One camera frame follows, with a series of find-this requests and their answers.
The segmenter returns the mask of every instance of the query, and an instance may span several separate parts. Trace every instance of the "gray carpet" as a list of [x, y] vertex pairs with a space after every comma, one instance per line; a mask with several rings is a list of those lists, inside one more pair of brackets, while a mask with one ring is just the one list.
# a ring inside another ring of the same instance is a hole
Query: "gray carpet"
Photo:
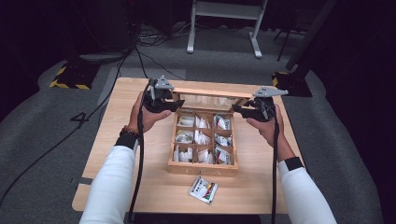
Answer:
[[[170, 40], [158, 47], [139, 47], [165, 68], [187, 80], [272, 85], [271, 75], [285, 71], [296, 47], [287, 46], [278, 63], [283, 36], [259, 32], [263, 57], [254, 57], [248, 41], [251, 28], [235, 32], [198, 32], [193, 54], [186, 53], [188, 37]], [[299, 36], [290, 36], [298, 44]], [[161, 67], [142, 57], [149, 77], [158, 77]], [[40, 92], [20, 104], [0, 124], [0, 192], [32, 161], [52, 148], [78, 126], [72, 117], [90, 114], [104, 99], [116, 63], [102, 65], [92, 90], [49, 88], [63, 62], [42, 74]], [[124, 77], [141, 77], [134, 51], [122, 66]], [[168, 79], [172, 77], [166, 71]], [[361, 161], [347, 130], [325, 99], [318, 77], [310, 72], [306, 81], [312, 98], [283, 97], [308, 171], [329, 202], [338, 223], [383, 223], [375, 184]], [[14, 186], [0, 208], [0, 223], [78, 223], [80, 212], [71, 203], [100, 123], [100, 108], [80, 129], [35, 165]], [[270, 223], [269, 215], [261, 215]], [[290, 223], [277, 216], [277, 223]]]

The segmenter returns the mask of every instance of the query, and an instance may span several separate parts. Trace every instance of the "white stand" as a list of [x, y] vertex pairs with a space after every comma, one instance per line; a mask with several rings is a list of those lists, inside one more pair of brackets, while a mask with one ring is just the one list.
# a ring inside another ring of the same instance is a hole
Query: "white stand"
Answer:
[[261, 6], [242, 6], [224, 3], [197, 2], [197, 0], [194, 0], [191, 10], [191, 30], [189, 36], [189, 43], [187, 45], [187, 52], [194, 52], [195, 16], [199, 15], [256, 21], [254, 32], [249, 32], [248, 37], [250, 39], [256, 58], [261, 58], [262, 52], [260, 51], [256, 37], [257, 33], [259, 32], [260, 24], [262, 23], [262, 16], [264, 15], [266, 5], [267, 0], [263, 0]]

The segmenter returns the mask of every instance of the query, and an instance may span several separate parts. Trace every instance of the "wooden table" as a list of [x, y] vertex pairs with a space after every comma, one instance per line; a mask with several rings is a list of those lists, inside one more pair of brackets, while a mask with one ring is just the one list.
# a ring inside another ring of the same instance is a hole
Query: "wooden table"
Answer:
[[[82, 177], [94, 179], [105, 161], [108, 151], [114, 146], [120, 128], [127, 124], [137, 94], [148, 80], [121, 77], [111, 94], [106, 113], [92, 146]], [[260, 86], [170, 81], [175, 87], [199, 88], [200, 90], [251, 92]], [[280, 106], [285, 135], [294, 153], [301, 156], [288, 115], [279, 96], [274, 97]], [[173, 175], [167, 173], [167, 160], [171, 146], [174, 115], [157, 122], [145, 133], [145, 162], [135, 212], [140, 213], [189, 213], [189, 214], [271, 214], [272, 203], [272, 158], [273, 150], [246, 123], [240, 114], [234, 113], [236, 144], [238, 148], [239, 171], [234, 177], [204, 176], [208, 181], [219, 184], [211, 204], [203, 203], [188, 194], [195, 175]], [[137, 176], [139, 151], [136, 154], [134, 180]], [[91, 185], [79, 184], [73, 201], [73, 208], [83, 211]], [[283, 192], [277, 180], [276, 211], [286, 214]]]

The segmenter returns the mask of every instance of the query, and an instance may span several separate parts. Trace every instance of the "white sleeve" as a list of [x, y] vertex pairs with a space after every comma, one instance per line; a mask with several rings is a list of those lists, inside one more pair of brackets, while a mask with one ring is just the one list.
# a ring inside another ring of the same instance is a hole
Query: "white sleeve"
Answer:
[[92, 182], [90, 195], [79, 223], [123, 223], [132, 197], [135, 150], [111, 148]]
[[336, 223], [326, 199], [302, 165], [288, 167], [286, 161], [281, 161], [278, 169], [291, 223]]

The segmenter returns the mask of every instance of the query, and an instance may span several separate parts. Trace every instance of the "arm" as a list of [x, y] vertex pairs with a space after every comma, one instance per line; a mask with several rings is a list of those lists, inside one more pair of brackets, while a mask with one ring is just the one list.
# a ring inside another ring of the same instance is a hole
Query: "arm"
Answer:
[[[134, 155], [137, 149], [137, 115], [142, 93], [134, 103], [127, 129], [110, 149], [105, 163], [92, 182], [87, 204], [79, 223], [123, 223], [125, 211], [132, 198]], [[159, 114], [143, 111], [143, 132], [148, 131], [156, 121], [165, 119], [171, 111]]]
[[[291, 223], [336, 223], [326, 199], [306, 172], [300, 159], [295, 156], [285, 137], [283, 118], [278, 105], [276, 117], [279, 122], [277, 167]], [[247, 123], [257, 128], [271, 147], [274, 146], [273, 119], [268, 122], [247, 119]]]

